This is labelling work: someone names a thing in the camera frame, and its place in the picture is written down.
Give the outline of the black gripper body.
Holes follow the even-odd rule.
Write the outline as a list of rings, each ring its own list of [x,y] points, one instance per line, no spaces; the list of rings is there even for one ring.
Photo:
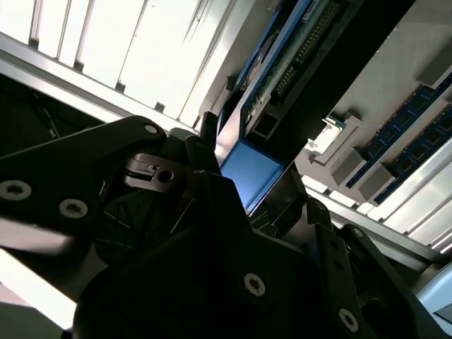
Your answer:
[[[305,253],[251,229],[191,227],[86,288],[75,338],[326,338]]]

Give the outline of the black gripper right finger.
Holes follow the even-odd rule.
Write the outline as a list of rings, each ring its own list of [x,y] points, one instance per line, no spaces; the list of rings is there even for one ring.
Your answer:
[[[338,229],[328,209],[306,193],[295,165],[280,179],[302,204],[282,239],[305,250],[319,270],[324,338],[426,338],[427,311],[358,227]]]

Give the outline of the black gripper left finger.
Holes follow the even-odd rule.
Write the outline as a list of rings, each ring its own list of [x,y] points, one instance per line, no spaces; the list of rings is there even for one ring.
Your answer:
[[[216,124],[208,113],[199,135],[180,139],[133,116],[3,157],[1,245],[72,257],[93,243],[104,207],[138,190],[152,194],[150,230],[135,232],[131,255],[109,268],[191,227],[215,237],[253,230],[215,159]]]

